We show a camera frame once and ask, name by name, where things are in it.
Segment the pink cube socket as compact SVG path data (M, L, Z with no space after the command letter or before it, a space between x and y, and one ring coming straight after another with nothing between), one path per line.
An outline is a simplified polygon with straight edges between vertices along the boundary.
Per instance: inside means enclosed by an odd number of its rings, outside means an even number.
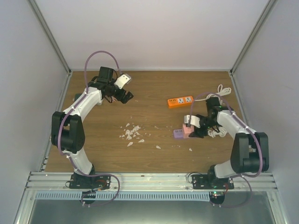
M188 127L186 124L182 125L183 138L190 138L189 135L194 132L194 126Z

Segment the purple power strip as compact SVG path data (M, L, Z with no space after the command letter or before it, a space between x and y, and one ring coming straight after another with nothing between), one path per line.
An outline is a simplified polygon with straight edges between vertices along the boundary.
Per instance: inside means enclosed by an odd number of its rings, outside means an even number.
M188 136L182 129L175 129L173 130L173 137L175 139L186 139Z

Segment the orange power strip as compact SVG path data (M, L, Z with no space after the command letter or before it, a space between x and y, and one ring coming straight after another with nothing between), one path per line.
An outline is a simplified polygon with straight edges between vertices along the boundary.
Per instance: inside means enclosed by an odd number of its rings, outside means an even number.
M194 99L192 96L184 96L179 98L168 99L167 103L168 103L168 108L173 109L173 108L178 108L183 106L189 106L192 104L193 101Z

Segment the green cube plug adapter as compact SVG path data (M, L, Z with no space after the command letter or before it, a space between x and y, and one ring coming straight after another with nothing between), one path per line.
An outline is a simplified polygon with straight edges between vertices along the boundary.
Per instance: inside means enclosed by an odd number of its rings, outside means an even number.
M76 101L78 98L80 98L81 95L82 95L82 93L77 93L77 94L75 94L75 96L74 96L74 101Z

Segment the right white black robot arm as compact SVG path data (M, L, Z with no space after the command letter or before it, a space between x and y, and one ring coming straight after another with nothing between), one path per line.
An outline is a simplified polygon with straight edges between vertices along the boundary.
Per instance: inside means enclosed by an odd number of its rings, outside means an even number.
M230 159L212 165L207 174L207 184L219 189L234 177L257 177L269 169L269 140L264 132L247 126L229 105L221 105L217 97L206 100L207 116L185 115L186 126L193 126L191 138L204 138L213 130L217 133L224 128L234 143Z

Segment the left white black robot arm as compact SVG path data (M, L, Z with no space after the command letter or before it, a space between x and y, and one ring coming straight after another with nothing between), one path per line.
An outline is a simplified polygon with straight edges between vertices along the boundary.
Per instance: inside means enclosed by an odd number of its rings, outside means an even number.
M103 100L112 103L112 99L116 99L125 104L134 97L124 90L124 86L132 80L131 76L122 73L114 79L114 73L112 68L100 67L99 75L85 83L85 89L77 100L64 111L56 111L52 115L51 143L69 159L74 173L81 176L80 183L87 189L95 186L96 174L84 150L84 119Z

